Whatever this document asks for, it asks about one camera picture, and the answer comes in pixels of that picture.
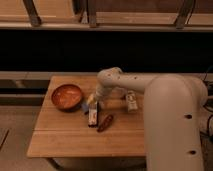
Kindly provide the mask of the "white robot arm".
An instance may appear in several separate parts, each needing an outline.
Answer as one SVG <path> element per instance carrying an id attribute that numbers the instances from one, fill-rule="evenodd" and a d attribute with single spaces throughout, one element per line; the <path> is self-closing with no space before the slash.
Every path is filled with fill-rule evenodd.
<path id="1" fill-rule="evenodd" d="M 97 74 L 95 97 L 113 88 L 144 95 L 144 144 L 147 171 L 204 171 L 198 113 L 208 90 L 194 76 L 124 73 L 114 67 Z"/>

